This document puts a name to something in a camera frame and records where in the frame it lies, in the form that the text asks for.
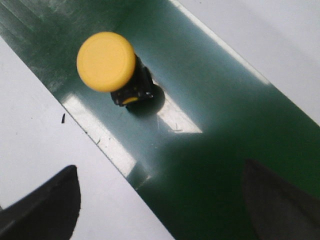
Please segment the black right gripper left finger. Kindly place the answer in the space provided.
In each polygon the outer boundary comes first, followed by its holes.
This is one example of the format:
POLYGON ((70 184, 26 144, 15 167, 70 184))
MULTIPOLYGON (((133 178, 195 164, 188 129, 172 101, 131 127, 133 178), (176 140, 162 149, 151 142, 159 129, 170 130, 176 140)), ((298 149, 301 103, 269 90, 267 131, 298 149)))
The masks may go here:
POLYGON ((0 212, 2 240, 69 240, 81 209, 77 167, 66 166, 0 212))

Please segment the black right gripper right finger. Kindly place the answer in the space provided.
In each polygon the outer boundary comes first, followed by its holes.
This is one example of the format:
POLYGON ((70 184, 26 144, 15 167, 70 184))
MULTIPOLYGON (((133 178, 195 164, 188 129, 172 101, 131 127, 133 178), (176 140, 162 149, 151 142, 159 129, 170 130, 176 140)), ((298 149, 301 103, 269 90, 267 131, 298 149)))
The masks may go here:
POLYGON ((260 240, 318 240, 320 200, 260 162, 247 159, 242 172, 245 205, 260 240))

